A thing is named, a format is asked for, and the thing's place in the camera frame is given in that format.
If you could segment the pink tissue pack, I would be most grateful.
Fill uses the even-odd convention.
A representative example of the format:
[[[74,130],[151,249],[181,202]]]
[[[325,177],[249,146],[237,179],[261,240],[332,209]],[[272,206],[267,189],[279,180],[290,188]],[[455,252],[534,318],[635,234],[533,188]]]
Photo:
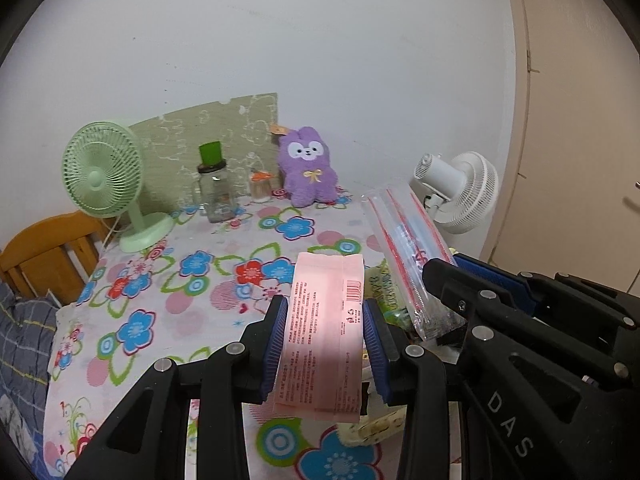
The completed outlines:
[[[298,255],[272,394],[277,414],[358,422],[363,285],[360,254]]]

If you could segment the clear zip bags red stripe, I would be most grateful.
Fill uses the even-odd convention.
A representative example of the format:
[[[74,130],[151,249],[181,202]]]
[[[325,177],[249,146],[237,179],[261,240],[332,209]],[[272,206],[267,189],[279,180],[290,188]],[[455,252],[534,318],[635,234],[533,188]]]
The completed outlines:
[[[389,184],[361,196],[361,206],[382,249],[399,307],[407,311],[418,336],[429,341],[464,324],[423,284],[423,268],[434,260],[453,264],[454,257],[407,183]]]

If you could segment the beige door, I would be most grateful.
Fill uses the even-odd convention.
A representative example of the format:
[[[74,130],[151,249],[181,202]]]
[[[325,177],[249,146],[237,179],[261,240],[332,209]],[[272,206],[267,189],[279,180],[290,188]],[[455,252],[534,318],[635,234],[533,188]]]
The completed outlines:
[[[483,255],[639,289],[639,55],[603,0],[511,0],[516,105]]]

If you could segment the white standing fan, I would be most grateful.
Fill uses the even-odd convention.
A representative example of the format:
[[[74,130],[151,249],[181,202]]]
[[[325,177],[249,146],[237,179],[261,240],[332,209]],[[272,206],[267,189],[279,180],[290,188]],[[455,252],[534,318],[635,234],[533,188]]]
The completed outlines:
[[[495,166],[477,152],[447,162],[426,153],[413,179],[426,189],[424,208],[444,231],[464,234],[477,228],[495,209],[499,176]]]

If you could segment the floral tablecloth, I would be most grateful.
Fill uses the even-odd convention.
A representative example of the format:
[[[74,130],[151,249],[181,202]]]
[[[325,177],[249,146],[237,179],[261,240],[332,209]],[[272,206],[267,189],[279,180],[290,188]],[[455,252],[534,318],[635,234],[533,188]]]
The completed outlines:
[[[85,288],[56,316],[44,412],[43,455],[63,477],[111,410],[158,359],[208,358],[264,317],[292,288],[301,252],[384,260],[357,197],[296,208],[282,192],[240,203],[210,223],[201,211],[174,213],[171,232],[126,254],[112,245]]]

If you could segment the grey plaid pillow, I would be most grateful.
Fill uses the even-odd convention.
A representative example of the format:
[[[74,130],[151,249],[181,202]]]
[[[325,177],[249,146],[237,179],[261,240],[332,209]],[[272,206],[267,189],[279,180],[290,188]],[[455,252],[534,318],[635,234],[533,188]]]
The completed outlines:
[[[47,297],[25,299],[1,285],[1,428],[38,479],[51,477],[43,419],[57,310]]]

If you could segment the purple plush bunny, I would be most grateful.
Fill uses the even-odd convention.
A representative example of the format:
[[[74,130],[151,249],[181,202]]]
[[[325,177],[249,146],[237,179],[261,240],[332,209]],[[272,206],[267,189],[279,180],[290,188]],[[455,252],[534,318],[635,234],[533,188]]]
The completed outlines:
[[[291,130],[280,137],[278,164],[283,188],[296,208],[337,201],[337,173],[330,150],[315,128]]]

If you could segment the small jar orange lid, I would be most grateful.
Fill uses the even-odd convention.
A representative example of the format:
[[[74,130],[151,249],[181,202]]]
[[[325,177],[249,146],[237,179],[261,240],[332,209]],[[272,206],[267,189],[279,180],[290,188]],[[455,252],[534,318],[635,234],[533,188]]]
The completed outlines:
[[[254,203],[265,203],[271,200],[273,175],[268,171],[252,170],[248,184],[250,185],[250,197]]]

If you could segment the glass jar green lid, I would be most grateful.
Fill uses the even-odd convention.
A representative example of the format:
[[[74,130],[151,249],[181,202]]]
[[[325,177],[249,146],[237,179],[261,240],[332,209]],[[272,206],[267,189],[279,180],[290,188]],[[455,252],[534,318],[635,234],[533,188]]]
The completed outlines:
[[[202,208],[209,222],[220,223],[235,217],[235,194],[222,154],[220,141],[202,144],[198,148],[201,162],[198,177],[192,183],[194,203]]]

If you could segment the green desk fan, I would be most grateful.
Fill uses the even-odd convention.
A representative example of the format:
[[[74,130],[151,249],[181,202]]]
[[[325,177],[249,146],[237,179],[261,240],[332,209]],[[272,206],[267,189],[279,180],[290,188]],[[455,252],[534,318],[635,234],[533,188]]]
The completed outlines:
[[[142,148],[132,131],[117,122],[90,122],[72,136],[63,152],[62,181],[85,214],[99,219],[128,216],[130,226],[119,237],[126,254],[154,246],[175,225],[166,212],[141,211]]]

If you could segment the green patterned wall board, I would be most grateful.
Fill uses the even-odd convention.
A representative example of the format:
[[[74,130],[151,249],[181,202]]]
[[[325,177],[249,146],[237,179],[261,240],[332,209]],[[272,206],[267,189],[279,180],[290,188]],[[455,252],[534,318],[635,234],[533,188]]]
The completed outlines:
[[[163,114],[130,127],[143,155],[139,203],[148,214],[173,212],[192,203],[191,185],[202,162],[200,146],[221,143],[232,192],[250,192],[253,170],[278,172],[278,142],[270,128],[278,122],[277,93],[238,96]]]

